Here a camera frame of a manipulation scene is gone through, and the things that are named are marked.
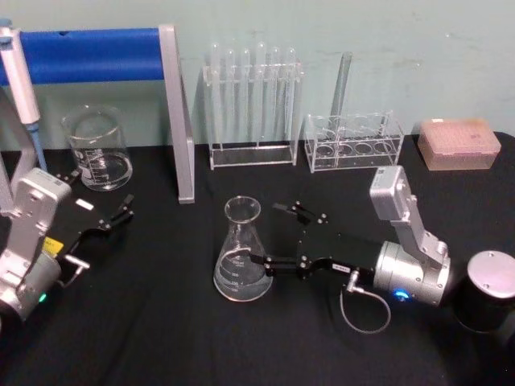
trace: glass beaker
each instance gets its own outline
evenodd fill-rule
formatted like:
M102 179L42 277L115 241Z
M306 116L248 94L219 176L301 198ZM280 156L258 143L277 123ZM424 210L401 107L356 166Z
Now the glass beaker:
M255 300L272 285L272 277L265 275L265 267L253 263L249 256L249 252L261 256L265 253L253 224L260 212L261 205L252 197L239 195L225 204L229 233L216 262L213 280L220 293L235 302Z
M82 183L94 191L117 189L132 175L119 116L114 107L82 105L61 121Z

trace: pale green wall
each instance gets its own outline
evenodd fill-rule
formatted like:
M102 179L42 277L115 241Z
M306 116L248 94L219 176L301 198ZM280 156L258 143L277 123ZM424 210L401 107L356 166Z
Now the pale green wall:
M429 117L485 117L515 134L515 2L510 0L2 0L25 31L174 23L194 117L203 54L213 41L296 48L306 72L303 113L330 110L342 51L353 51L348 111L393 109L403 128ZM43 144L62 147L59 118L81 101L126 111L131 145L161 143L162 82L38 87ZM196 140L204 137L196 125ZM2 148L10 142L1 137Z

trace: blue led light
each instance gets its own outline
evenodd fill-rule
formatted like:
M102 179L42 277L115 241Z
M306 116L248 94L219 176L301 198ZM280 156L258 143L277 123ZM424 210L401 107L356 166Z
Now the blue led light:
M403 290L403 289L396 289L393 292L393 295L400 302L404 302L404 301L410 299L410 295L405 290Z

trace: erlenmeyer flask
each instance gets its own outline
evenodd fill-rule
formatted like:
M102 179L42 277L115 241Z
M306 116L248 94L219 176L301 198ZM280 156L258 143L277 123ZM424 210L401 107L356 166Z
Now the erlenmeyer flask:
M260 212L261 205L252 197L239 195L225 204L229 233L216 262L213 280L220 293L235 302L257 299L272 284L272 277L265 275L265 268L249 257L249 252L265 253L253 224Z

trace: black tablecloth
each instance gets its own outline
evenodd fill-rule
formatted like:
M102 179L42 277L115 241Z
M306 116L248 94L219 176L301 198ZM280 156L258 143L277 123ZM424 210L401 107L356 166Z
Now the black tablecloth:
M491 170L454 172L430 172L414 139L405 140L399 164L426 228L448 243L454 261L485 249L515 256L515 138L498 138L503 147ZM299 226L270 207L297 199L342 232L397 239L369 198L375 170L312 175L299 151L296 167L210 171L206 147L196 151L192 205L177 202L165 147L131 149L134 175L118 191L74 187L106 211L134 193L134 220L108 244L80 247L77 256L92 268L66 291L50 292L23 329L0 338L0 384L515 384L505 348L463 329L449 309L389 298L386 332L352 331L338 306L342 277L277 277L256 302L225 300L212 272L227 230L223 206L235 195L261 202L258 231L280 253L294 252ZM72 168L69 151L49 151L47 160L54 173ZM1 232L5 238L5 221ZM362 322L383 317L368 304L354 311Z

